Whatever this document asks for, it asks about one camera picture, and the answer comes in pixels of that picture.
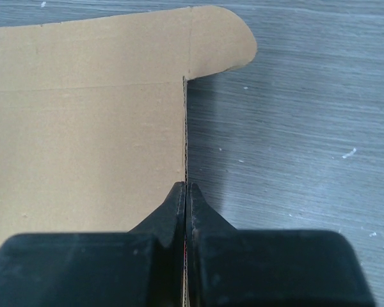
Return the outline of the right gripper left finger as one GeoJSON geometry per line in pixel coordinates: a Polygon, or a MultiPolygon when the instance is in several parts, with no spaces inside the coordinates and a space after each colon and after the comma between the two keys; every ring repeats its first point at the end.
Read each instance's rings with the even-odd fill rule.
{"type": "Polygon", "coordinates": [[[19,233],[0,246],[0,306],[182,306],[186,185],[128,232],[19,233]]]}

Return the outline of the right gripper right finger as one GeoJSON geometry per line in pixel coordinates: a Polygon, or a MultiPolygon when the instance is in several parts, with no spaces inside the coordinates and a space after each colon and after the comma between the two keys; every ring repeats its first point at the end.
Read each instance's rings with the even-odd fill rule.
{"type": "Polygon", "coordinates": [[[329,230],[238,230],[186,189],[192,306],[372,306],[355,251],[329,230]]]}

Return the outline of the brown cardboard box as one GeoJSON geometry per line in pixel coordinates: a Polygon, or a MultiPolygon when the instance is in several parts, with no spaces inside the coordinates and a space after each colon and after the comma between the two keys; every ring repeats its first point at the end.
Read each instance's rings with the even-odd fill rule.
{"type": "Polygon", "coordinates": [[[186,184],[188,82],[256,52],[219,6],[0,27],[0,246],[132,230],[186,184]]]}

